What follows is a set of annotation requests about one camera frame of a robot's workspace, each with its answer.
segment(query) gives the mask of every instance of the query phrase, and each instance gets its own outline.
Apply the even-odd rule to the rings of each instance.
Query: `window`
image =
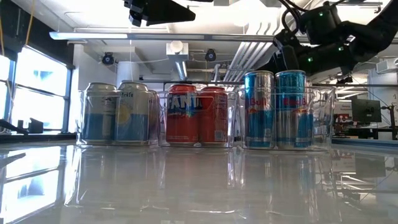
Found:
[[[8,58],[0,56],[0,119],[4,118],[4,112],[6,110],[6,80],[9,76],[10,62]]]
[[[29,48],[18,54],[12,109],[12,124],[30,118],[44,123],[45,129],[61,130],[64,125],[68,69],[65,65]]]

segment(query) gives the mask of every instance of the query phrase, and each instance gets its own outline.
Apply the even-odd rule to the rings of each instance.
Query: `can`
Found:
[[[116,109],[116,86],[90,83],[85,91],[81,139],[89,142],[113,140]]]
[[[305,102],[307,104],[307,137],[308,146],[312,145],[312,129],[313,129],[313,89],[310,80],[305,81]]]
[[[301,70],[275,75],[279,149],[304,149],[308,146],[305,81],[305,72]]]
[[[202,146],[222,146],[228,141],[228,95],[223,87],[208,86],[199,93],[199,142]]]
[[[148,143],[149,94],[145,84],[123,80],[116,102],[115,140],[123,144]]]
[[[249,72],[244,76],[244,145],[251,149],[272,149],[274,139],[274,74]]]
[[[148,90],[149,94],[149,139],[157,140],[159,135],[160,99],[155,90]]]
[[[176,84],[167,95],[166,141],[192,146],[198,142],[200,100],[194,85]]]

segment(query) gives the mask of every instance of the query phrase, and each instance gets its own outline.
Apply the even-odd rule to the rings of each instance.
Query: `clear plastic bin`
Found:
[[[77,144],[157,144],[160,103],[153,91],[81,91]]]
[[[334,88],[306,87],[301,93],[276,88],[238,92],[244,149],[329,150]]]
[[[238,93],[159,92],[159,146],[233,147]]]

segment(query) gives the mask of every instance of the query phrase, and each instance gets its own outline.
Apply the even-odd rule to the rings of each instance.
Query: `lemon soda can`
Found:
[[[149,94],[145,84],[122,81],[116,102],[114,138],[122,144],[147,145]]]

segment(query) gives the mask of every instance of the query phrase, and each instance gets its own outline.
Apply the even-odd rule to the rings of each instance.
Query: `ceiling duct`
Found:
[[[185,61],[189,59],[188,53],[188,43],[175,40],[166,44],[167,57],[177,66],[178,75],[181,80],[187,79],[187,65]]]

